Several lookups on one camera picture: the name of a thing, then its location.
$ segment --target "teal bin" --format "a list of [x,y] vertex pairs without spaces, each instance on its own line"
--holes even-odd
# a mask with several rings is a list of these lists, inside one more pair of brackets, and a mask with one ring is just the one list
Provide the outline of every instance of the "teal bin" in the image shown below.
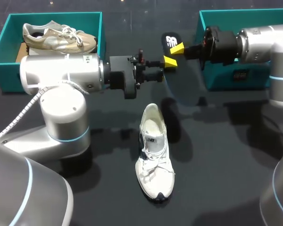
[[2,92],[24,92],[19,77],[20,63],[15,63],[21,42],[23,42],[23,24],[44,25],[51,20],[97,37],[98,55],[102,59],[105,58],[106,39],[101,12],[10,14],[0,35]]
[[[239,10],[201,10],[199,13],[195,43],[203,40],[207,26],[217,25],[221,31],[242,28],[283,24],[283,8],[276,9],[239,9]],[[202,72],[208,90],[264,89],[269,87],[269,65],[240,64],[236,59],[232,65],[211,64],[206,62]],[[244,80],[235,76],[247,74]]]

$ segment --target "new balance logo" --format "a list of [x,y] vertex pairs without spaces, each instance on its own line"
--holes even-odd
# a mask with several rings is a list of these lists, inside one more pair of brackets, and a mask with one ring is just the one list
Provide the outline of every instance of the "new balance logo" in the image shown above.
[[166,36],[166,43],[170,48],[177,45],[177,39],[175,37]]
[[153,138],[148,138],[148,142],[155,142]]

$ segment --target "dirty white sneaker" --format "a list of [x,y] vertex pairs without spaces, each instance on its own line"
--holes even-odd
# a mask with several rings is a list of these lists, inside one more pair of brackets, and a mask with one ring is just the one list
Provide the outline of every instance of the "dirty white sneaker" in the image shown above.
[[139,144],[137,179],[149,198],[164,201],[173,190],[175,173],[169,157],[166,125],[156,104],[149,104],[143,113]]
[[97,47],[97,38],[54,21],[42,26],[23,25],[23,38],[33,53],[56,51],[64,54],[90,53]]

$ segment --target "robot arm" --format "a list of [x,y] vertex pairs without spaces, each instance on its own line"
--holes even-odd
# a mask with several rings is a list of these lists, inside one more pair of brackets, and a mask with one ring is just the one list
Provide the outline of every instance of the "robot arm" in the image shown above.
[[202,43],[185,48],[183,43],[170,49],[172,54],[184,54],[186,59],[199,59],[202,70],[205,62],[223,65],[257,64],[270,61],[270,103],[283,107],[283,25],[245,28],[234,35],[209,26]]
[[147,74],[147,67],[165,68],[166,62],[136,56],[111,56],[104,62],[97,54],[26,56],[20,65],[25,92],[37,97],[46,126],[5,135],[31,107],[31,102],[0,135],[9,149],[38,162],[80,155],[90,145],[86,101],[82,93],[122,89],[125,99],[136,98],[145,81],[163,80],[163,71]]

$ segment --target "cable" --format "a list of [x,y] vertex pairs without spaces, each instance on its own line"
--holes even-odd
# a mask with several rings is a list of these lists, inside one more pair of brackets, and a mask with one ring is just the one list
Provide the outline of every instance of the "cable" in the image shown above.
[[88,92],[86,92],[82,87],[80,87],[78,84],[76,84],[73,81],[69,81],[69,80],[61,80],[58,81],[57,84],[55,85],[49,85],[46,86],[44,88],[42,88],[32,99],[31,101],[25,106],[25,108],[19,113],[19,115],[0,133],[0,138],[2,138],[3,136],[5,136],[14,126],[17,125],[17,123],[20,121],[20,119],[23,118],[23,116],[27,113],[27,111],[41,98],[41,96],[47,92],[48,90],[50,90],[52,87],[54,86],[58,86],[60,84],[69,84],[70,86],[74,87],[75,89],[77,89],[78,91],[80,91],[83,94],[89,94]]

